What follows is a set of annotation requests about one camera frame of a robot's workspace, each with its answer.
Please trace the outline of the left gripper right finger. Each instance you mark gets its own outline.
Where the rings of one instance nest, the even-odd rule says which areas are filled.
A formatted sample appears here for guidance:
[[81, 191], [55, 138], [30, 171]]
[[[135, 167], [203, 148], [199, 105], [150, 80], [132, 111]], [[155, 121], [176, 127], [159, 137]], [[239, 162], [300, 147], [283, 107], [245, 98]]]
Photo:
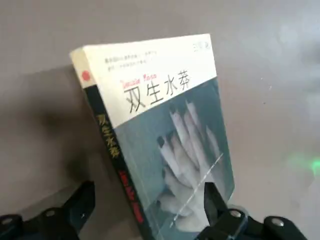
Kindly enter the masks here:
[[228, 207], [213, 182], [204, 185], [204, 211], [209, 223], [201, 240], [305, 240], [305, 235], [289, 219], [267, 216], [263, 222], [235, 207]]

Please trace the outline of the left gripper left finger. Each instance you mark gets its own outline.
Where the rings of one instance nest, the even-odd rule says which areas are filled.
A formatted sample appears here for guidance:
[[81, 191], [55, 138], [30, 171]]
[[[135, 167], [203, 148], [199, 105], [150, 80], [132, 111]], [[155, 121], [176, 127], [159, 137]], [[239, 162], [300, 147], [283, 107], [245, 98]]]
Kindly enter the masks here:
[[20, 214], [0, 216], [2, 240], [78, 240], [96, 206], [93, 181], [84, 181], [60, 206], [44, 209], [24, 219]]

